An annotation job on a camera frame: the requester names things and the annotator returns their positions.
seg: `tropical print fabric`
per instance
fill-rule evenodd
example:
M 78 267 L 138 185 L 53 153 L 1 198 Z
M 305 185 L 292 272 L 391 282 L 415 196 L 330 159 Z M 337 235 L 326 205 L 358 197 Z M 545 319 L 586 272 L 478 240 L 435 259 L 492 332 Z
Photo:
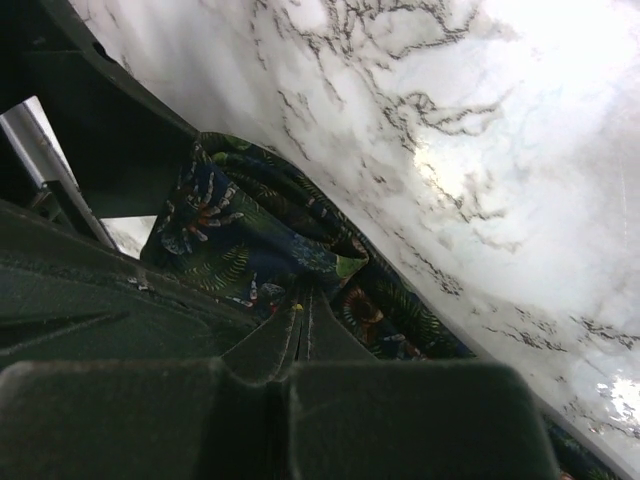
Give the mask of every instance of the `tropical print fabric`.
M 368 240 L 299 170 L 232 136 L 202 133 L 141 259 L 234 305 L 256 326 L 314 274 L 334 314 L 381 360 L 472 358 Z M 617 477 L 548 420 L 558 478 Z

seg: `marble surface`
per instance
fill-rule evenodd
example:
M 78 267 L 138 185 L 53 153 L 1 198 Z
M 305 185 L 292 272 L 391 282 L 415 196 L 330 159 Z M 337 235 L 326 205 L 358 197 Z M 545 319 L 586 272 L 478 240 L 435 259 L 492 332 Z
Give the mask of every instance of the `marble surface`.
M 640 2 L 72 3 L 197 128 L 307 173 L 640 478 Z

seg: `metal bar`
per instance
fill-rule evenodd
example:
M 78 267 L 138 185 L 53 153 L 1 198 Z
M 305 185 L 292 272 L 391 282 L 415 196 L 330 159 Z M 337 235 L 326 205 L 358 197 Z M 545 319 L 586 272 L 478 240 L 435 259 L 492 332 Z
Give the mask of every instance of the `metal bar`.
M 0 127 L 38 190 L 47 189 L 48 185 L 62 187 L 67 198 L 58 200 L 64 200 L 60 205 L 63 210 L 65 207 L 66 210 L 74 210 L 66 213 L 73 219 L 71 223 L 75 230 L 94 237 L 110 248 L 116 248 L 105 227 L 85 202 L 71 172 L 31 109 L 24 103 L 13 107 L 0 116 Z

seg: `gray marble veining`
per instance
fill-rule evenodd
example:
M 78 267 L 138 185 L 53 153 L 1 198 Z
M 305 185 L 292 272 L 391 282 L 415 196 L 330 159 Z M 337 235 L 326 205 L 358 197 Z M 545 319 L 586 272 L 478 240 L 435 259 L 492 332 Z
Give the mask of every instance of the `gray marble veining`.
M 471 346 L 640 476 L 636 0 L 73 0 L 295 163 Z

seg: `crumpled cloth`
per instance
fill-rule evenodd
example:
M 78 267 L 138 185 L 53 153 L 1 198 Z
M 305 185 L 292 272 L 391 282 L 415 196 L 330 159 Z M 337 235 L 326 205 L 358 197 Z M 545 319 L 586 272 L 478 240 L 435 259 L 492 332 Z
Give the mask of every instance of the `crumpled cloth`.
M 160 212 L 142 261 L 256 320 L 312 273 L 334 315 L 377 358 L 472 358 L 358 229 L 297 168 L 238 138 L 202 133 Z M 545 417 L 559 478 L 613 480 Z

